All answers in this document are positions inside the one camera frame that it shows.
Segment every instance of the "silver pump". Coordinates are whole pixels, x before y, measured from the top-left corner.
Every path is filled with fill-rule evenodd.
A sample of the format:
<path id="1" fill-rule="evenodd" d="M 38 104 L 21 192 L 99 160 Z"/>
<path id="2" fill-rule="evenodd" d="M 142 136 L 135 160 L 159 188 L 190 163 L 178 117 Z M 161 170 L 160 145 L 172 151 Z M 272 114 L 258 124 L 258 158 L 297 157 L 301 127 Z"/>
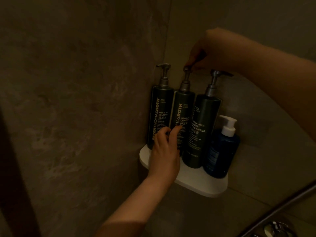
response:
<path id="1" fill-rule="evenodd" d="M 206 96 L 211 97 L 211 96 L 216 95 L 216 92 L 217 92 L 216 82 L 217 82 L 217 78 L 220 77 L 221 75 L 234 76 L 233 74 L 230 74 L 229 72 L 226 72 L 226 71 L 211 70 L 212 82 L 206 88 L 206 91 L 205 91 Z"/>
<path id="2" fill-rule="evenodd" d="M 184 71 L 185 75 L 184 75 L 184 80 L 181 82 L 179 91 L 188 92 L 188 91 L 190 91 L 189 77 L 191 74 L 191 69 L 190 69 L 190 67 L 186 66 L 186 67 L 184 67 L 183 71 Z"/>
<path id="3" fill-rule="evenodd" d="M 167 87 L 169 85 L 167 73 L 168 73 L 168 70 L 171 68 L 171 65 L 167 64 L 167 63 L 162 63 L 159 65 L 156 65 L 156 67 L 160 67 L 163 70 L 163 74 L 160 77 L 159 86 L 160 87 Z"/>

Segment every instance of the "white pump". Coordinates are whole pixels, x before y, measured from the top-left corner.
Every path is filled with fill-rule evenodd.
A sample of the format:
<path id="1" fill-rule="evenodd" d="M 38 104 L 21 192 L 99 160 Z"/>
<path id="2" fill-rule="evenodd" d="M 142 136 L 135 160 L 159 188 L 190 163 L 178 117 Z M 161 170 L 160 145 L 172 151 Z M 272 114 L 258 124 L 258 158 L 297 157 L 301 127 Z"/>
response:
<path id="1" fill-rule="evenodd" d="M 225 118 L 227 120 L 227 124 L 222 129 L 222 134 L 228 137 L 233 137 L 236 130 L 234 125 L 237 120 L 228 116 L 219 117 Z"/>

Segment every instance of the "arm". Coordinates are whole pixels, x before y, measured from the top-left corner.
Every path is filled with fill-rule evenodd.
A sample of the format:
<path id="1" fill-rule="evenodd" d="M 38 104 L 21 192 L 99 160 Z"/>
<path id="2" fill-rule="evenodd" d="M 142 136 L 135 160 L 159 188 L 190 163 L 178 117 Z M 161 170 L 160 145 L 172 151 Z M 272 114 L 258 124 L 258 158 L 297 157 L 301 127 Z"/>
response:
<path id="1" fill-rule="evenodd" d="M 141 235 L 149 217 L 179 173 L 177 136 L 181 128 L 176 126 L 171 131 L 164 127 L 155 135 L 148 177 L 105 221 L 95 237 Z"/>
<path id="2" fill-rule="evenodd" d="M 195 63 L 202 51 L 206 57 Z M 227 70 L 245 76 L 316 141 L 316 63 L 216 28 L 207 30 L 195 44 L 186 65 L 193 65 L 192 70 Z"/>

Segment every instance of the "dark green bottle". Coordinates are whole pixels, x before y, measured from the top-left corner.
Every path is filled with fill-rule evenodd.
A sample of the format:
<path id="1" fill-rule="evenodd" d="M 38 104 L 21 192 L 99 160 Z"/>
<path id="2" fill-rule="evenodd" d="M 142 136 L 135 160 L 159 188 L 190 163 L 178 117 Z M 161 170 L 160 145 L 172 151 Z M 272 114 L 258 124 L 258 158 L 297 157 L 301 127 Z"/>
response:
<path id="1" fill-rule="evenodd" d="M 171 116 L 171 129 L 177 125 L 181 125 L 182 129 L 178 134 L 178 149 L 180 154 L 183 151 L 183 145 L 189 133 L 190 118 L 192 116 L 192 108 L 195 98 L 195 93 L 190 91 L 190 68 L 184 68 L 185 76 L 181 82 L 180 89 L 175 93 L 173 111 Z"/>
<path id="2" fill-rule="evenodd" d="M 151 94 L 151 106 L 149 116 L 149 127 L 147 136 L 147 146 L 152 149 L 154 146 L 155 134 L 163 127 L 169 126 L 171 107 L 173 101 L 173 88 L 169 87 L 167 72 L 170 64 L 160 64 L 157 67 L 163 69 L 159 85 L 153 87 Z"/>
<path id="3" fill-rule="evenodd" d="M 211 71 L 212 83 L 208 85 L 205 94 L 197 95 L 192 117 L 187 145 L 182 159 L 191 168 L 200 168 L 203 158 L 211 143 L 211 134 L 222 100 L 216 97 L 216 81 L 220 75 L 232 74 L 221 71 Z"/>

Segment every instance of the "shampoo bottle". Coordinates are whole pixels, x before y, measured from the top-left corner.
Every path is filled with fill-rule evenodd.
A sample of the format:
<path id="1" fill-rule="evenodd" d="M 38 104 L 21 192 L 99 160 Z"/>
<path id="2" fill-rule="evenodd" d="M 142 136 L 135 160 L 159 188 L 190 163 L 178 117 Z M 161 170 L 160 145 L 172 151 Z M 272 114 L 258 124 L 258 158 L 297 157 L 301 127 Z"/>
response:
<path id="1" fill-rule="evenodd" d="M 152 149 L 154 146 L 155 134 L 163 127 L 169 126 L 171 107 L 173 101 L 173 88 L 169 87 L 167 72 L 170 64 L 160 64 L 157 67 L 163 69 L 159 85 L 153 87 L 151 94 L 151 106 L 149 116 L 149 127 L 147 146 Z"/>
<path id="2" fill-rule="evenodd" d="M 197 95 L 186 148 L 182 155 L 183 162 L 191 168 L 200 168 L 203 157 L 209 147 L 211 134 L 217 117 L 221 99 L 215 96 L 216 81 L 221 75 L 232 74 L 212 70 L 212 83 L 206 88 L 205 94 Z"/>
<path id="3" fill-rule="evenodd" d="M 203 163 L 206 173 L 219 179 L 227 175 L 240 143 L 240 138 L 235 134 L 234 127 L 237 120 L 228 116 L 220 117 L 227 119 L 227 124 L 222 130 L 214 131 L 211 146 Z"/>
<path id="4" fill-rule="evenodd" d="M 190 68 L 184 68 L 185 76 L 181 82 L 179 91 L 176 91 L 173 103 L 173 111 L 171 116 L 171 129 L 177 125 L 181 125 L 182 129 L 178 134 L 178 149 L 182 155 L 183 145 L 186 143 L 188 136 L 190 118 L 195 98 L 195 93 L 190 91 Z"/>

